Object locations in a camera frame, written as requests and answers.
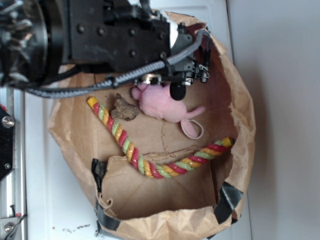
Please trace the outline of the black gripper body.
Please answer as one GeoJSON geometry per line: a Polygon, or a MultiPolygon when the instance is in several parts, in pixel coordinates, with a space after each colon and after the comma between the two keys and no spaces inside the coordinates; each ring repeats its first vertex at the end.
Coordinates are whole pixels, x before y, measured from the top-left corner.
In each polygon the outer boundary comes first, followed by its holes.
{"type": "Polygon", "coordinates": [[[194,53],[208,33],[190,35],[184,22],[153,10],[149,1],[66,0],[65,60],[73,64],[66,76],[78,73],[120,73],[121,81],[145,80],[187,85],[209,77],[210,49],[203,63],[194,53]]]}

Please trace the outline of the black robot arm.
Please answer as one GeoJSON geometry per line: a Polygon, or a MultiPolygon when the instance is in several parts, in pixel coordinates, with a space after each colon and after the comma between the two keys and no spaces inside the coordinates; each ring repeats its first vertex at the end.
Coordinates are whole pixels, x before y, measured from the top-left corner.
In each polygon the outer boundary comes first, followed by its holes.
{"type": "Polygon", "coordinates": [[[182,82],[208,68],[192,52],[184,23],[147,0],[3,0],[0,83],[25,89],[57,82],[62,65],[76,72],[126,73],[159,62],[157,74],[182,82]]]}

